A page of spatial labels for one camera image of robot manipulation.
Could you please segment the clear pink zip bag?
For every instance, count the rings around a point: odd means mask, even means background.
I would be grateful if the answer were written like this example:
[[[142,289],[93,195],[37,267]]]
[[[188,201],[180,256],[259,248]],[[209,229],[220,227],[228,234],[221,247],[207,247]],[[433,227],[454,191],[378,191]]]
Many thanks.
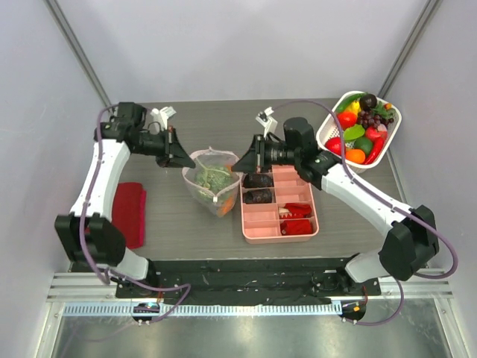
[[[190,154],[195,167],[183,168],[182,176],[192,197],[212,214],[223,217],[234,207],[241,173],[232,166],[239,158],[231,151],[209,147]]]

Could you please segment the orange papaya slice toy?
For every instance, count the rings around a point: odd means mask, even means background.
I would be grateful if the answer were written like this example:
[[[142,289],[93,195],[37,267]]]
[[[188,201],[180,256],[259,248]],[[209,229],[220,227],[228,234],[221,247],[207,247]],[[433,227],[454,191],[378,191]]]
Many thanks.
[[[218,217],[223,217],[226,214],[228,214],[229,211],[233,208],[235,205],[236,200],[234,197],[230,196],[228,199],[224,200],[221,204],[221,206],[217,209],[217,216]]]

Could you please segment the green chili pepper toy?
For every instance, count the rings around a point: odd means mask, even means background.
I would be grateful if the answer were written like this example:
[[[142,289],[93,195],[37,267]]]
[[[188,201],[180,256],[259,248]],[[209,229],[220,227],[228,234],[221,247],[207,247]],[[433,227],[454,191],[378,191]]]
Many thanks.
[[[353,103],[354,101],[356,100],[359,100],[362,96],[366,95],[365,92],[359,92],[359,93],[355,93],[355,94],[352,94],[352,95],[349,95],[347,96],[346,98],[342,99],[337,107],[334,109],[334,111],[336,113],[342,113],[343,111],[346,110],[346,108],[351,104]]]

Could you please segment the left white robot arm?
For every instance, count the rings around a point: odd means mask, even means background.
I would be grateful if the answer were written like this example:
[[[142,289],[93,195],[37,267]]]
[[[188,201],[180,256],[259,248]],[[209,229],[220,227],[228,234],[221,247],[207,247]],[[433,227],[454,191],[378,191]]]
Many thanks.
[[[69,213],[58,215],[54,222],[71,262],[88,265],[104,284],[111,277],[129,282],[144,298],[162,287],[152,261],[131,251],[113,225],[113,202],[119,178],[133,154],[155,157],[163,168],[195,167],[168,123],[175,113],[171,106],[149,110],[134,102],[102,109],[83,188]]]

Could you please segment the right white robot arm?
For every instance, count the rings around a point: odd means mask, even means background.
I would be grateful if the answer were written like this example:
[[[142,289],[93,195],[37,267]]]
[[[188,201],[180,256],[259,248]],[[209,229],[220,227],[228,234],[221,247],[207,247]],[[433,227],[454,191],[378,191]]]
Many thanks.
[[[288,119],[283,129],[282,142],[255,135],[232,169],[253,173],[293,166],[301,179],[343,201],[384,236],[381,249],[357,254],[346,263],[336,277],[341,292],[354,294],[375,277],[408,280],[439,252],[435,215],[428,207],[411,208],[352,173],[336,154],[318,147],[306,119]]]

